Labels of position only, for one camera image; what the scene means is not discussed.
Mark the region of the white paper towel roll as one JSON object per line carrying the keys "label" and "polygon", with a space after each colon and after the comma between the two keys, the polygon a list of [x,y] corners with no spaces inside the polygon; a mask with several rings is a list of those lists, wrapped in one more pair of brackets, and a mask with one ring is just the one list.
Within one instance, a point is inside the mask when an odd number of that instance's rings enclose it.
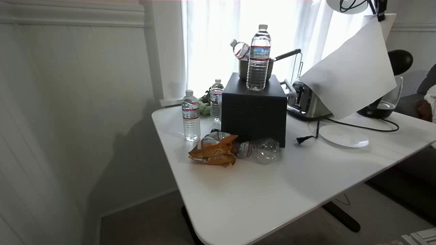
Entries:
{"label": "white paper towel roll", "polygon": [[347,118],[396,88],[385,47],[395,18],[372,18],[301,77],[334,118]]}

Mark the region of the green item behind bottles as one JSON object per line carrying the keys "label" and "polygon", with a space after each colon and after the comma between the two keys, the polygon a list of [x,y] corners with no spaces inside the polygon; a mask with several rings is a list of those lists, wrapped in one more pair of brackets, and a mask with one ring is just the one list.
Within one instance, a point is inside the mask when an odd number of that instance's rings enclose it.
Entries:
{"label": "green item behind bottles", "polygon": [[200,98],[199,98],[199,112],[201,118],[207,118],[210,115],[211,111],[211,104],[210,104],[210,94],[204,93]]}

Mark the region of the orange snack bag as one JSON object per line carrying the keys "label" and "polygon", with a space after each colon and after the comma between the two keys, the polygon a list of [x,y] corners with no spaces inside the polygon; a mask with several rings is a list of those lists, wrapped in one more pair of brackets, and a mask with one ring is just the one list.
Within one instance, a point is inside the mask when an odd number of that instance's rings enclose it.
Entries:
{"label": "orange snack bag", "polygon": [[236,164],[233,146],[237,135],[211,131],[197,146],[189,152],[189,158],[196,164],[229,167]]}

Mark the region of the water bottle behind box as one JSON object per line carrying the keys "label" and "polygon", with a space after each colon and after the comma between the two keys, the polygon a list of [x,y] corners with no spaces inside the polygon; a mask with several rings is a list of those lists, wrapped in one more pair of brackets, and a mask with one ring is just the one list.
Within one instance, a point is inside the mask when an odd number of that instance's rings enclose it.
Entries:
{"label": "water bottle behind box", "polygon": [[219,79],[210,88],[210,115],[216,124],[221,123],[221,100],[223,86]]}

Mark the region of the black box stand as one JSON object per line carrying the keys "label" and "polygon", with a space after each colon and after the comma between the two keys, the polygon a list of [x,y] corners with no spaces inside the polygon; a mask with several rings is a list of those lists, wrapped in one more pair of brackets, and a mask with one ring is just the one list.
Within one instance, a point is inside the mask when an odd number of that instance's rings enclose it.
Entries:
{"label": "black box stand", "polygon": [[271,138],[280,147],[286,145],[287,98],[271,77],[263,92],[250,92],[233,73],[222,93],[221,126],[223,133],[237,135],[240,142]]}

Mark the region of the water bottle at table left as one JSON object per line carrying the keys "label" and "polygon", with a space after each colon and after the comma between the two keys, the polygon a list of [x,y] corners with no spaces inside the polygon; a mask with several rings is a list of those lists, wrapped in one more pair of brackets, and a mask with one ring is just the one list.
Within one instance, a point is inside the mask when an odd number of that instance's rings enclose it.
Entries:
{"label": "water bottle at table left", "polygon": [[200,115],[199,101],[193,96],[192,90],[185,92],[185,97],[181,104],[182,123],[184,123],[184,139],[186,142],[196,142],[200,137]]}

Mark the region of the crumpled clear plastic wrap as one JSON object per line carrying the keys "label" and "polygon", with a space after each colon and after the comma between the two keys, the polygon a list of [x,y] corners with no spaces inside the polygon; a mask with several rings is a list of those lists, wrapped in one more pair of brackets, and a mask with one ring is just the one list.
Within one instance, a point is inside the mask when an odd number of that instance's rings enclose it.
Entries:
{"label": "crumpled clear plastic wrap", "polygon": [[237,157],[240,160],[249,160],[256,164],[268,165],[280,160],[280,146],[271,138],[242,142],[237,147]]}

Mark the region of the water bottle in pot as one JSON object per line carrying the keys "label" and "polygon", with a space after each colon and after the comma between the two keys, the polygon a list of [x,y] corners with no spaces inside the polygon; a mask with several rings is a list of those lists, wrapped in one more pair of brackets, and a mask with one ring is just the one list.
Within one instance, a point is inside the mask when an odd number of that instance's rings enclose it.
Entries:
{"label": "water bottle in pot", "polygon": [[233,49],[233,55],[238,59],[238,60],[248,60],[249,59],[249,45],[245,43],[240,43],[237,40],[233,40],[230,43],[230,47]]}

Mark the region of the silver toaster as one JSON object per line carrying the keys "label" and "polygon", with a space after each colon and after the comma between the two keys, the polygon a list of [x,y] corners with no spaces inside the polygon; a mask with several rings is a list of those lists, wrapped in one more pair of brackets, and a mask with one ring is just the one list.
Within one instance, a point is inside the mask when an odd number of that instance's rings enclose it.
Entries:
{"label": "silver toaster", "polygon": [[286,111],[301,122],[319,122],[331,116],[331,112],[317,96],[302,82],[280,82],[287,98]]}

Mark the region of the tall water bottle on box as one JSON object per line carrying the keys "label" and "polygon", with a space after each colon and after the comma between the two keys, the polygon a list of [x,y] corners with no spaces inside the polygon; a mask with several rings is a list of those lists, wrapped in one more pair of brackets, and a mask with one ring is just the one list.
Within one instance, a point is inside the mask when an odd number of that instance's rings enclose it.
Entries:
{"label": "tall water bottle on box", "polygon": [[252,92],[261,92],[265,88],[271,49],[271,37],[267,29],[267,25],[260,25],[250,41],[246,89]]}

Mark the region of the white plate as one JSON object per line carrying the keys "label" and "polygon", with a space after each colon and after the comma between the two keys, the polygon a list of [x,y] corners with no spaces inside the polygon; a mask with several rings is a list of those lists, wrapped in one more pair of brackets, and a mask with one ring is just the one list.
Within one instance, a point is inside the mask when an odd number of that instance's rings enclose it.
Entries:
{"label": "white plate", "polygon": [[324,141],[346,149],[369,146],[369,139],[364,134],[339,126],[324,126],[319,130],[319,134]]}

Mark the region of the white floor lamp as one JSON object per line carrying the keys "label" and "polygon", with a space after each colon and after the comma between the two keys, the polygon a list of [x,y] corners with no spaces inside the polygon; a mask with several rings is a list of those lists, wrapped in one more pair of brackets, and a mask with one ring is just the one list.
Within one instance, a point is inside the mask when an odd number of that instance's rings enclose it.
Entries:
{"label": "white floor lamp", "polygon": [[325,0],[327,6],[340,14],[359,14],[370,9],[379,22],[385,20],[387,0]]}

